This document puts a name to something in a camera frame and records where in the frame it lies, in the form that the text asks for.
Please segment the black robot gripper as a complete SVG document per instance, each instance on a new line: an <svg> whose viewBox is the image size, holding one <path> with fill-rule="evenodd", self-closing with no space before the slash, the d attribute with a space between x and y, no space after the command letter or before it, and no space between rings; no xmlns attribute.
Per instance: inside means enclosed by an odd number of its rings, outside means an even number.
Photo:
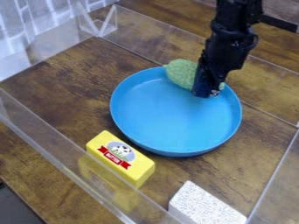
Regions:
<svg viewBox="0 0 299 224"><path fill-rule="evenodd" d="M261 15L261 0L216 0L210 36L205 40L190 88L196 97L217 95L229 71L242 67L248 52L257 45L252 25Z"/></svg>

